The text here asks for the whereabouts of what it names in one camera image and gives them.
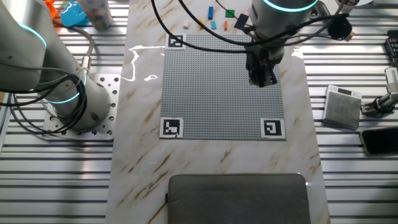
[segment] marble tabletop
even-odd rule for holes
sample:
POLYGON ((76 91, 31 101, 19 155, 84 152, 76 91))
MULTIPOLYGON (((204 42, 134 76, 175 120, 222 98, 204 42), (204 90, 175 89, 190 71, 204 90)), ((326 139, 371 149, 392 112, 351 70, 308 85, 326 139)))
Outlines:
MULTIPOLYGON (((203 34, 176 0, 156 0, 165 24, 176 34, 203 34), (188 30, 183 22, 190 22, 188 30)), ((221 0, 236 14, 248 14, 251 0, 221 0)), ((235 20, 214 0, 186 1, 206 25, 214 6, 218 27, 235 20)), ((107 224, 167 223, 165 193, 177 174, 300 173, 308 182, 312 224, 330 222, 300 47, 286 48, 280 65, 287 141, 197 141, 159 139, 165 32, 149 0, 132 0, 114 139, 107 224)))

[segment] gray lego baseplate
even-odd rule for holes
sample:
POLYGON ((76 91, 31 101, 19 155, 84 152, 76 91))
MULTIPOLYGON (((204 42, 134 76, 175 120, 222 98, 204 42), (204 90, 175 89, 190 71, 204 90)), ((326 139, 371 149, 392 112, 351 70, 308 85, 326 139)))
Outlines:
MULTIPOLYGON (((251 40, 246 35, 225 37, 251 40)), ((187 35, 186 39, 191 44, 212 49, 244 50, 211 35, 187 35)), ((259 88, 249 84, 246 54, 204 52, 190 47, 176 50, 166 46, 160 137, 173 139, 165 137, 177 131, 167 119, 178 118, 183 120, 183 127, 178 131, 183 129, 183 133, 178 137, 174 134, 174 138, 285 141, 278 66, 274 72, 278 84, 259 88)))

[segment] metal mounting plate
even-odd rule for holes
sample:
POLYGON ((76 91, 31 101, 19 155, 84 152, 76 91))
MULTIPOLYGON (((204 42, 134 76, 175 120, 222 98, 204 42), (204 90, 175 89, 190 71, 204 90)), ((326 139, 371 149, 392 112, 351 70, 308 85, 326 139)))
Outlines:
MULTIPOLYGON (((117 74, 90 74, 90 78, 103 85, 109 93, 111 98, 111 109, 107 117, 97 127, 87 133, 78 133, 74 130, 69 130, 65 134, 55 134, 55 136, 44 135, 44 138, 49 140, 74 139, 74 140, 112 140, 114 138, 114 129, 116 126, 116 115, 118 111, 119 89, 121 76, 117 74)), ((53 107, 49 104, 49 110, 53 112, 53 107)), ((53 119, 51 114, 46 113, 44 120, 44 129, 56 130, 62 127, 63 124, 58 119, 53 119)))

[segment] lego brick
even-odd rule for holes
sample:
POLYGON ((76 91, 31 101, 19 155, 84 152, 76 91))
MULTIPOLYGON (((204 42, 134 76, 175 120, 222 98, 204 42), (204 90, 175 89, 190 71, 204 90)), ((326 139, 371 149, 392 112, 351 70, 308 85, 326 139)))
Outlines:
POLYGON ((214 7, 210 6, 209 7, 209 20, 213 19, 213 13, 214 13, 214 7))
POLYGON ((188 21, 184 21, 184 29, 188 29, 188 27, 189 27, 189 22, 188 21))
POLYGON ((243 30, 244 26, 246 25, 246 23, 249 20, 249 16, 245 15, 245 14, 241 14, 239 16, 238 21, 236 21, 235 23, 235 28, 243 30))
POLYGON ((211 22, 211 28, 212 28, 212 29, 217 29, 217 25, 216 25, 216 22, 215 22, 215 21, 212 21, 212 22, 211 22))
POLYGON ((204 25, 204 23, 203 23, 203 20, 202 20, 202 19, 199 19, 199 22, 200 22, 200 23, 202 23, 202 24, 204 25))
POLYGON ((225 11, 225 17, 227 18, 233 18, 235 16, 235 10, 233 9, 228 9, 225 11))

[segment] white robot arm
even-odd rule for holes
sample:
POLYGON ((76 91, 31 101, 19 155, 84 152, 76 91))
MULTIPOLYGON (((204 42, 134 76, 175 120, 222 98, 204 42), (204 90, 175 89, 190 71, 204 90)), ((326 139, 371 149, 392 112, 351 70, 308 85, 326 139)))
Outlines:
MULTIPOLYGON (((343 0, 335 15, 340 13, 346 1, 343 0)), ((287 30, 293 29, 294 31, 266 44, 245 47, 246 50, 255 52, 257 56, 253 57, 248 54, 246 65, 252 84, 264 87, 276 83, 272 70, 284 56, 287 39, 299 32, 300 29, 295 28, 308 21, 314 9, 320 17, 330 16, 325 4, 319 0, 253 0, 251 8, 251 20, 254 25, 251 32, 253 42, 270 39, 287 30)), ((332 39, 336 40, 345 39, 352 32, 348 20, 340 17, 334 20, 325 20, 324 27, 312 37, 325 29, 328 29, 332 39)))
MULTIPOLYGON (((85 86, 87 106, 72 129, 84 132, 100 124, 110 109, 108 92, 88 77, 59 39, 43 0, 0 0, 0 30, 0 89, 10 93, 43 89, 66 74, 21 67, 60 68, 77 76, 85 86)), ((69 117, 80 106, 78 95, 76 85, 66 80, 45 99, 60 117, 69 117)))

